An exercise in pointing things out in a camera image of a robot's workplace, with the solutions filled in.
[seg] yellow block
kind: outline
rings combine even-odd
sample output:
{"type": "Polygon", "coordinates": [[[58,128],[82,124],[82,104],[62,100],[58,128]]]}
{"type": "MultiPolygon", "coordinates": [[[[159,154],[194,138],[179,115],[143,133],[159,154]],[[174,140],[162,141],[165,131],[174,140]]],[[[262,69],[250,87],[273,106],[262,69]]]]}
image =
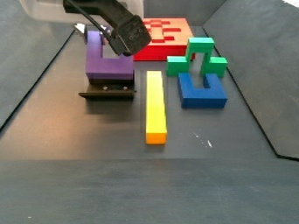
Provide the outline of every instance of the yellow block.
{"type": "Polygon", "coordinates": [[[146,143],[166,144],[165,83],[160,71],[147,72],[146,143]]]}

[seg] gray table surface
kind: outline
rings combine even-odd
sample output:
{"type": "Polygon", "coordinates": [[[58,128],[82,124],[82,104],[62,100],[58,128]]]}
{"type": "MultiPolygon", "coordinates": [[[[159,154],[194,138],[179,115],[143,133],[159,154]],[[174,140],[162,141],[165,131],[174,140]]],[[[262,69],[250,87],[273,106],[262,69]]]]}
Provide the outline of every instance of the gray table surface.
{"type": "Polygon", "coordinates": [[[297,223],[298,163],[275,157],[230,76],[225,109],[181,108],[165,62],[135,63],[134,101],[86,101],[84,53],[72,36],[2,132],[2,222],[297,223]],[[166,146],[146,145],[148,70],[163,71],[166,146]]]}

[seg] green block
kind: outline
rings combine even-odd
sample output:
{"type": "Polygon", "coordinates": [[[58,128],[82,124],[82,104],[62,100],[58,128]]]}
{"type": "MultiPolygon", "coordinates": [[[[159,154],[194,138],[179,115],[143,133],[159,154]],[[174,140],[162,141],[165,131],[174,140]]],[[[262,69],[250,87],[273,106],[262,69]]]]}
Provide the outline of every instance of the green block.
{"type": "Polygon", "coordinates": [[[211,54],[215,42],[213,38],[190,38],[189,46],[186,51],[187,60],[191,59],[194,53],[209,53],[211,54]]]}
{"type": "Polygon", "coordinates": [[[213,49],[215,42],[213,38],[190,38],[189,47],[191,49],[213,49]]]}
{"type": "Polygon", "coordinates": [[[190,61],[183,56],[167,57],[167,76],[178,76],[179,73],[190,72],[190,61]]]}
{"type": "Polygon", "coordinates": [[[217,74],[222,78],[227,66],[229,62],[226,58],[210,57],[210,61],[206,61],[206,63],[203,63],[201,74],[217,74]]]}

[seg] red block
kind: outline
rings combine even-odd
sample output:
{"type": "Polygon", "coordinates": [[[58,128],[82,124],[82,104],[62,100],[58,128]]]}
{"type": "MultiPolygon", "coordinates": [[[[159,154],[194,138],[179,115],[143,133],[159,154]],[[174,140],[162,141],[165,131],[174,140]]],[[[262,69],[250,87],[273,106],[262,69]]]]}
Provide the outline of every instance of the red block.
{"type": "Polygon", "coordinates": [[[144,25],[152,41],[135,55],[135,60],[167,60],[167,56],[185,56],[193,37],[186,18],[144,18],[144,25]]]}

